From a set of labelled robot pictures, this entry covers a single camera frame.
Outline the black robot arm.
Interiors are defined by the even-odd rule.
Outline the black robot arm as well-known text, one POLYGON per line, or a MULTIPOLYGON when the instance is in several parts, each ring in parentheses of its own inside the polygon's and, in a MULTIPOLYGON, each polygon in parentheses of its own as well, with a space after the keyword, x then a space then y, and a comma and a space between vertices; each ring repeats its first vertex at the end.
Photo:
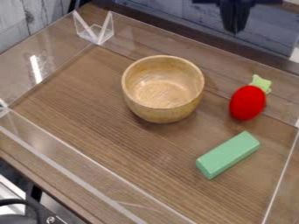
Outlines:
POLYGON ((258 4, 282 4, 285 0, 191 0, 194 4, 215 4, 226 31, 238 34, 246 29, 251 8, 258 4))

